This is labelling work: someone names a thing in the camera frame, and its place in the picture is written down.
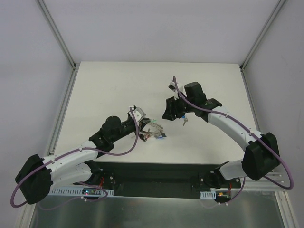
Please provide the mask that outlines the silver key with blue tag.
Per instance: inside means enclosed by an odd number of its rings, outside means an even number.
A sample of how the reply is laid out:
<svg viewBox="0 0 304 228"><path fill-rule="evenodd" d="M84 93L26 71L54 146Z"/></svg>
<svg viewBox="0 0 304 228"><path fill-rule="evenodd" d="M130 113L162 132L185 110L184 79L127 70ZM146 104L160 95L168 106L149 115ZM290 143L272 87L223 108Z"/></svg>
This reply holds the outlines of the silver key with blue tag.
<svg viewBox="0 0 304 228"><path fill-rule="evenodd" d="M188 118L187 118L187 116L186 115L184 115L183 117L182 117L182 119L183 119L183 126L188 122Z"/></svg>

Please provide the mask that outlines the black key tag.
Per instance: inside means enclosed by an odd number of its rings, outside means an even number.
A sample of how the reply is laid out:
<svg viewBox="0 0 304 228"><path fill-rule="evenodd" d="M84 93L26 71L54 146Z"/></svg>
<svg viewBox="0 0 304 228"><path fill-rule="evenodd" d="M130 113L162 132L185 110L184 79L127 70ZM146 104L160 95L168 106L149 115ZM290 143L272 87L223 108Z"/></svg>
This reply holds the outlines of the black key tag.
<svg viewBox="0 0 304 228"><path fill-rule="evenodd" d="M146 142L146 141L147 141L147 138L146 138L146 136L145 136L145 135L140 134L140 135L139 135L139 137L140 137L140 139L141 139L142 141L144 141L144 142Z"/></svg>

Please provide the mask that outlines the small blue key tag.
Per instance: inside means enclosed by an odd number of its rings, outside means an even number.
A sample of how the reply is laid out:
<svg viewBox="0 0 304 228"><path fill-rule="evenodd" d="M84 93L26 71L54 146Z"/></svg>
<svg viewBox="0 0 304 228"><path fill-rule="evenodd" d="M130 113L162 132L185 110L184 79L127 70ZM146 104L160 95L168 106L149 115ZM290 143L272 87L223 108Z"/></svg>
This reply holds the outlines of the small blue key tag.
<svg viewBox="0 0 304 228"><path fill-rule="evenodd" d="M165 133L158 133L157 135L155 135L155 138L156 139L163 139L163 138L166 138L166 134Z"/></svg>

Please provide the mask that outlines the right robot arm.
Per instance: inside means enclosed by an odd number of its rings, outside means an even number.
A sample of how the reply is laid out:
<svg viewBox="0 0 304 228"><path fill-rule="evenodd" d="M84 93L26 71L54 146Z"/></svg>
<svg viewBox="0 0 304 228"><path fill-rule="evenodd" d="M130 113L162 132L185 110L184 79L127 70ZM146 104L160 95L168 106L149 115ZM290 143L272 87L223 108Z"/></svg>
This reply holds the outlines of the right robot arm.
<svg viewBox="0 0 304 228"><path fill-rule="evenodd" d="M229 114L227 109L214 98L208 99L198 82L180 86L173 81L168 88L174 96L166 99L162 118L174 121L193 113L207 123L219 128L233 139L243 150L244 157L228 161L210 173L205 179L218 187L225 187L231 179L249 177L260 180L280 165L276 137L272 133L252 131Z"/></svg>

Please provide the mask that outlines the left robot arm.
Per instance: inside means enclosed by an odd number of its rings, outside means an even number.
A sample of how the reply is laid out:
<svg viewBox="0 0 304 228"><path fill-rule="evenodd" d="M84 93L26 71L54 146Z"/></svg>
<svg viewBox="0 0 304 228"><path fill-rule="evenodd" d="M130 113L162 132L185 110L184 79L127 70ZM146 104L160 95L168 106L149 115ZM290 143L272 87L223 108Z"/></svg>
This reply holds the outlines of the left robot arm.
<svg viewBox="0 0 304 228"><path fill-rule="evenodd" d="M115 156L111 150L114 143L131 133L139 138L140 131L150 122L139 111L129 111L127 120L110 116L99 131L75 149L41 158L38 154L30 156L15 178L16 187L12 192L10 204L14 208L25 203L32 205L42 201L55 187L74 183L95 185L100 181L101 171L95 160L103 155ZM20 190L25 203L16 205L14 198Z"/></svg>

